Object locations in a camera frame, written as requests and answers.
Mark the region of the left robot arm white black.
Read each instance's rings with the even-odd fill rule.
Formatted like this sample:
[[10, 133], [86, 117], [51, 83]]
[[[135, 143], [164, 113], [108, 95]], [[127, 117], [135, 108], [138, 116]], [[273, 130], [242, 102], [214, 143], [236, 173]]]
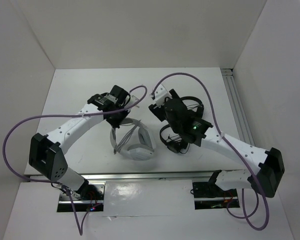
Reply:
[[53, 183], [70, 189], [78, 200], [87, 197], [90, 187], [83, 176], [68, 166], [65, 154], [87, 131], [102, 121], [117, 127], [126, 116], [125, 104], [131, 95], [114, 85], [110, 92], [95, 94], [78, 112], [57, 129], [42, 135], [36, 133], [30, 141], [29, 165]]

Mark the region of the white grey headphones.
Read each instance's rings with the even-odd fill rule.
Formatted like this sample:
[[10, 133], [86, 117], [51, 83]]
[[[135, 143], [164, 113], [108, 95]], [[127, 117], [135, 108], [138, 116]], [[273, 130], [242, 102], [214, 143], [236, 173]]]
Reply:
[[[155, 156], [157, 146], [154, 135], [141, 120], [126, 118], [120, 126], [132, 126], [132, 128], [122, 137], [119, 143], [117, 143], [116, 128], [111, 128], [109, 137], [114, 155], [120, 154], [134, 161], [147, 161]], [[135, 130], [138, 130], [139, 143], [126, 146]]]

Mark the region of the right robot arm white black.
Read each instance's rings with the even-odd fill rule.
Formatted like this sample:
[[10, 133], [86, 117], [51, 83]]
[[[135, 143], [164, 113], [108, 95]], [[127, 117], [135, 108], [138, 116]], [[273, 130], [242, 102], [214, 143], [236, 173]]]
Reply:
[[216, 170], [210, 177], [208, 190], [220, 196], [231, 189], [252, 189], [267, 198], [273, 198], [285, 173], [282, 153], [276, 148], [259, 148], [228, 134], [204, 120], [198, 111], [188, 109], [185, 97], [163, 85], [151, 95], [154, 103], [149, 110], [167, 127], [179, 135], [181, 147], [196, 145], [217, 152], [232, 161], [243, 164], [240, 170]]

